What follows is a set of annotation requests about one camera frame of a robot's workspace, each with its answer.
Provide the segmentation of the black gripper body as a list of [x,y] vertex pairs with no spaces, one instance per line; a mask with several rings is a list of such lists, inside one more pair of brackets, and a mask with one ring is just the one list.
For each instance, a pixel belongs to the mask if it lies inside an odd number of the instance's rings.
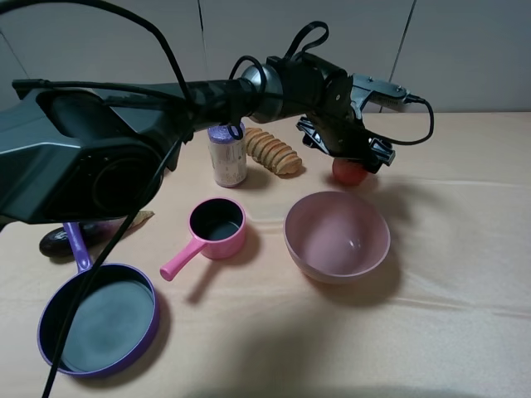
[[285,114],[321,118],[333,158],[365,160],[369,134],[351,102],[353,77],[318,56],[285,59]]

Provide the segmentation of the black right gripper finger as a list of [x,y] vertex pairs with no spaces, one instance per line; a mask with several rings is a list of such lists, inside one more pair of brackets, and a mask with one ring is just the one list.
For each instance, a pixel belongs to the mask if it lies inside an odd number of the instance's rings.
[[303,133],[302,142],[309,148],[315,148],[325,154],[331,154],[329,128],[321,118],[302,116],[296,128]]

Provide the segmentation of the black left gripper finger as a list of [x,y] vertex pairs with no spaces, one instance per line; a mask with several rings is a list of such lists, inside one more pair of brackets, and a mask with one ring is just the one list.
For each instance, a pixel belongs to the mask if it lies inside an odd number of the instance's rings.
[[381,138],[370,138],[364,168],[370,173],[377,173],[382,165],[389,167],[394,158],[395,150],[391,143]]

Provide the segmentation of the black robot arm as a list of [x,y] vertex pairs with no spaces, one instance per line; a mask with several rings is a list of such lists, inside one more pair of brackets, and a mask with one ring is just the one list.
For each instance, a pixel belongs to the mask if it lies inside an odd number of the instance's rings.
[[388,138],[365,128],[364,105],[392,87],[309,53],[271,57],[239,78],[186,85],[17,80],[1,114],[1,222],[46,224],[127,216],[156,195],[165,169],[200,130],[301,116],[304,142],[377,172]]

